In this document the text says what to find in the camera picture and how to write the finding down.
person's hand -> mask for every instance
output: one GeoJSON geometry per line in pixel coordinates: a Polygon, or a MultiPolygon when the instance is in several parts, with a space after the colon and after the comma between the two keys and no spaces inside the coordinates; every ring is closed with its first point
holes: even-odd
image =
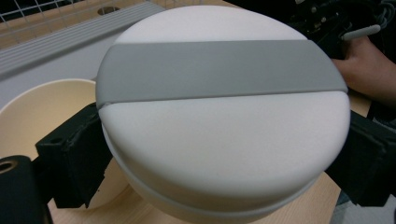
{"type": "Polygon", "coordinates": [[[368,37],[345,43],[344,60],[335,60],[348,87],[373,100],[396,108],[396,64],[389,60],[368,37]]]}

wooden surface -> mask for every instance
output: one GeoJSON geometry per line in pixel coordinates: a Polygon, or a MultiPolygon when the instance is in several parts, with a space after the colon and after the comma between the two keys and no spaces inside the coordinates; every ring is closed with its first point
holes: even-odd
{"type": "MultiPolygon", "coordinates": [[[[220,6],[232,6],[231,4],[225,3],[220,0],[206,0],[204,1],[206,5],[220,5],[220,6]]],[[[79,5],[75,5],[75,8],[69,7],[65,9],[72,11],[75,10],[79,5]]],[[[87,15],[80,14],[79,18],[91,18],[92,11],[86,11],[87,15]]],[[[57,16],[59,12],[49,11],[46,13],[47,17],[57,16]]],[[[36,18],[30,19],[30,21],[43,20],[43,16],[36,15],[36,18]]],[[[76,22],[76,19],[70,19],[70,24],[72,25],[76,22]]],[[[25,21],[14,21],[16,26],[23,25],[25,21]]],[[[59,24],[54,24],[52,30],[64,28],[65,21],[59,21],[59,24]]],[[[4,32],[5,27],[0,27],[0,34],[4,32]]],[[[49,32],[49,27],[43,28],[41,31],[37,30],[35,35],[47,34],[49,32]]],[[[34,38],[32,32],[28,35],[22,34],[20,39],[34,38]]],[[[370,102],[365,100],[355,92],[350,94],[351,108],[358,113],[365,116],[367,114],[368,106],[370,102]]],[[[335,185],[335,183],[326,175],[322,174],[315,185],[310,188],[302,196],[294,200],[293,202],[287,204],[281,209],[275,211],[268,217],[254,222],[259,223],[329,223],[332,217],[332,211],[335,207],[336,200],[340,189],[335,185]]],[[[139,224],[156,224],[156,223],[186,223],[178,220],[174,217],[170,217],[165,213],[159,211],[158,209],[152,207],[149,203],[143,200],[139,195],[137,195],[131,187],[127,187],[125,191],[114,199],[111,203],[108,203],[102,207],[91,209],[91,210],[73,210],[73,209],[57,209],[54,202],[49,203],[49,209],[53,217],[55,224],[63,223],[139,223],[139,224]]]]}

round container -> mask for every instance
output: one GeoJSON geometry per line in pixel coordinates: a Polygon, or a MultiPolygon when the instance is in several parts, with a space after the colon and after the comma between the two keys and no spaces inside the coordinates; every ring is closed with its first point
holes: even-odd
{"type": "MultiPolygon", "coordinates": [[[[296,46],[308,41],[288,26],[244,9],[182,7],[151,16],[128,29],[103,60],[96,97],[107,143],[133,188],[172,216],[199,223],[246,223],[265,217],[306,191],[345,142],[349,125],[347,88],[330,59],[316,46],[312,52],[320,57],[313,58],[312,64],[324,66],[307,81],[317,83],[329,72],[340,89],[332,89],[329,84],[322,91],[290,89],[272,90],[276,94],[207,96],[205,90],[217,92],[217,87],[230,87],[230,80],[224,78],[224,85],[220,82],[213,87],[211,77],[202,81],[206,73],[191,75],[193,69],[180,68],[175,62],[184,60],[174,53],[183,43],[245,44],[240,41],[251,40],[289,40],[296,46]],[[169,53],[156,46],[167,48],[169,53]],[[134,66],[123,69],[129,63],[134,66]],[[140,76],[146,72],[142,64],[147,69],[158,68],[157,73],[149,70],[140,76]],[[181,76],[171,84],[161,79],[162,75],[171,77],[172,68],[175,73],[185,69],[189,78],[181,76]],[[167,97],[176,91],[190,92],[196,86],[198,96],[167,97]]],[[[289,70],[295,69],[291,61],[309,57],[311,52],[302,51],[298,57],[282,62],[277,48],[268,46],[266,50],[270,50],[269,57],[272,53],[278,56],[277,69],[289,70]]],[[[293,48],[289,50],[286,53],[296,53],[293,48]]],[[[186,66],[198,61],[190,60],[186,66]]],[[[207,64],[209,73],[219,68],[207,64]]],[[[267,75],[271,74],[262,71],[258,79],[262,81],[267,75]]],[[[233,77],[231,87],[243,86],[248,76],[233,77]]],[[[296,77],[271,78],[293,86],[301,81],[296,77]]]]}
{"type": "MultiPolygon", "coordinates": [[[[80,109],[95,102],[95,82],[62,79],[34,87],[0,110],[0,157],[24,155],[34,160],[35,143],[80,109]]],[[[126,187],[120,167],[112,160],[90,209],[110,202],[126,187]]]]}

gray band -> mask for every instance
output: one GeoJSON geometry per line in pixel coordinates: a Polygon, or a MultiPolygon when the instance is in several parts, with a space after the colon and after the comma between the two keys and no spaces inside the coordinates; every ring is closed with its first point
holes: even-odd
{"type": "Polygon", "coordinates": [[[311,91],[347,92],[347,86],[309,40],[129,44],[107,52],[96,103],[311,91]]]}

white round lid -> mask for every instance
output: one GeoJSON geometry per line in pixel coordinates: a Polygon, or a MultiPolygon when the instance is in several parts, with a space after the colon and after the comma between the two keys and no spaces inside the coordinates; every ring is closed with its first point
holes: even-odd
{"type": "Polygon", "coordinates": [[[295,198],[335,159],[349,125],[347,88],[312,46],[231,7],[171,9],[128,29],[104,58],[96,98],[133,187],[216,212],[295,198]]]}

